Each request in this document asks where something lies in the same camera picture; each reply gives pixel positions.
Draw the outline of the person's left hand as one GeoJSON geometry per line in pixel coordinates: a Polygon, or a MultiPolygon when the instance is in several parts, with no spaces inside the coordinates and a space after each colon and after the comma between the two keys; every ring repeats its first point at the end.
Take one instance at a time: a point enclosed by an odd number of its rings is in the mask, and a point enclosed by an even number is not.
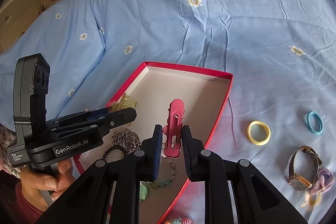
{"type": "Polygon", "coordinates": [[[58,162],[56,177],[49,174],[37,173],[25,166],[20,173],[22,194],[28,203],[40,211],[48,209],[41,190],[52,191],[51,200],[57,200],[75,181],[72,176],[73,166],[70,159],[58,162]]]}

